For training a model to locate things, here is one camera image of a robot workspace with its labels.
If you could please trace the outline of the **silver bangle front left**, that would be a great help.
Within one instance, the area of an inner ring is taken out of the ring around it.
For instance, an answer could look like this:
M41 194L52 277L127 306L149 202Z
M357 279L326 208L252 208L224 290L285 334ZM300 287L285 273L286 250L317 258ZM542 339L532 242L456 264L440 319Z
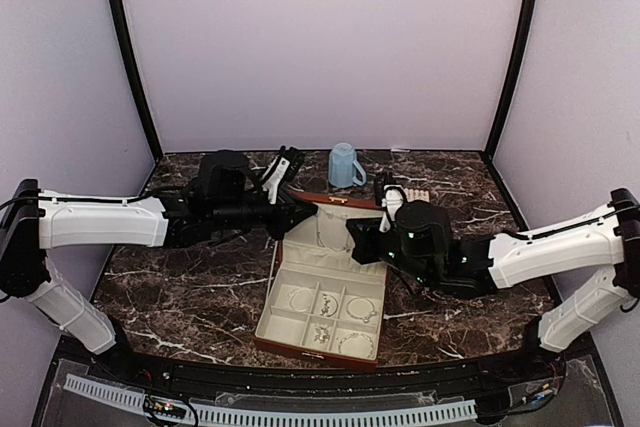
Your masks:
M299 288L289 294L289 307L296 312L308 312L311 308L316 291L312 288Z

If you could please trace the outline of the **red jewelry box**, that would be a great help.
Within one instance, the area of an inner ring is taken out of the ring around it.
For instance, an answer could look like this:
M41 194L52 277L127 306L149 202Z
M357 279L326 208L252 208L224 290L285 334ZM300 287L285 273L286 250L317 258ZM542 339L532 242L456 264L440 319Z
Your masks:
M269 293L259 319L254 343L257 349L293 359L317 362L333 368L373 371L378 365L378 347L384 313L387 267L382 262L361 265L352 259L354 241L346 228L350 218L382 217L372 200L338 195L302 193L318 206L316 237L310 242L281 240L274 251L278 269L269 282ZM316 291L308 312L289 307L289 294L299 288ZM369 323L351 319L346 303L354 297L370 298L378 315ZM331 340L312 340L315 322L334 322ZM341 338L352 332L368 334L376 349L372 359L338 353Z

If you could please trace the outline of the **gold crystal pendant earring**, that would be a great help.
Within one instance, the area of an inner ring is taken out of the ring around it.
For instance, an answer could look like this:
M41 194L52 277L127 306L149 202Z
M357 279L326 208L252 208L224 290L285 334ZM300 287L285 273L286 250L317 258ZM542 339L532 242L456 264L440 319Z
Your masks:
M318 344L326 344L331 340L334 322L315 322L311 327L312 340Z

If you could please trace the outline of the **silver bangle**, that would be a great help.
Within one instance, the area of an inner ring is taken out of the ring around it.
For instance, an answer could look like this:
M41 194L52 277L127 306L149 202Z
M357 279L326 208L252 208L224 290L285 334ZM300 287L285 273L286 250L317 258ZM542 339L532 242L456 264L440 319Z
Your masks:
M363 359L372 359L375 349L374 340L363 332L349 333L341 338L337 345L339 354Z
M289 294L289 307L296 312L308 312L311 308L316 291L312 288L299 288Z
M377 315L376 305L370 298L354 297L345 306L346 314L353 320L369 324Z

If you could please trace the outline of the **red jewelry display tray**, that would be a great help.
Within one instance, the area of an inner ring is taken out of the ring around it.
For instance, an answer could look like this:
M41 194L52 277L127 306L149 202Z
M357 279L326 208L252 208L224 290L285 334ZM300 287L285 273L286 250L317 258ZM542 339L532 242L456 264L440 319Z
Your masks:
M427 190L400 187L399 192L401 200L405 203L412 201L430 202L430 195Z

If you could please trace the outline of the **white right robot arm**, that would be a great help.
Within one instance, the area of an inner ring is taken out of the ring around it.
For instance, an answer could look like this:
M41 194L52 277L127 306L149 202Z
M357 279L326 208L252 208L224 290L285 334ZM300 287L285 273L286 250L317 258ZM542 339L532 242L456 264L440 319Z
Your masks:
M510 360L521 381L534 379L583 333L639 300L639 202L626 188L608 203L541 229L457 239L446 209L409 198L389 174L375 182L379 218L350 218L352 258L384 262L424 287L475 299L534 278L591 268L593 275L559 306L530 321Z

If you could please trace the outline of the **light blue faceted mug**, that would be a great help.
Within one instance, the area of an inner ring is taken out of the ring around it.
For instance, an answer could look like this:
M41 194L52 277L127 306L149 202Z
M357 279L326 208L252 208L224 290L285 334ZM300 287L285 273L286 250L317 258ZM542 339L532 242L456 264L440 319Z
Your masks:
M366 184L366 172L359 163L356 150L351 144L341 142L331 149L328 181L332 187L339 189Z

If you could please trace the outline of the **silver bangle front right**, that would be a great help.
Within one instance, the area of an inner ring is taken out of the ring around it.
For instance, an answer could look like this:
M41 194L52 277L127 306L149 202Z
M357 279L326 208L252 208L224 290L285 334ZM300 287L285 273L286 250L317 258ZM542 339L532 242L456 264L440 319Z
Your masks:
M341 338L337 345L339 354L363 359L372 359L375 349L374 340L363 332L349 333Z

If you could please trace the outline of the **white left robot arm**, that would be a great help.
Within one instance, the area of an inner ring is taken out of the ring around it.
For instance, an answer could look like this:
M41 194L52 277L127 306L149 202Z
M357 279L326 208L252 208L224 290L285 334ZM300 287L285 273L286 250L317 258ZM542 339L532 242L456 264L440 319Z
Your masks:
M49 260L50 251L77 246L135 245L186 248L229 242L254 228L274 240L317 212L289 191L305 159L281 147L263 170L234 150L204 155L184 185L152 189L136 197L75 196L20 182L2 204L1 290L34 305L84 348L120 383L141 374L117 321L94 307Z

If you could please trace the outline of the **silver bangle back right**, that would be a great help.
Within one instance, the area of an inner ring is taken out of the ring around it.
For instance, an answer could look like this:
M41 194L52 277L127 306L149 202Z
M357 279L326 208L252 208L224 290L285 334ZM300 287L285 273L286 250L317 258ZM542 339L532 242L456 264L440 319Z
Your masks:
M369 324L377 315L376 305L370 298L354 297L345 306L346 314L353 320Z

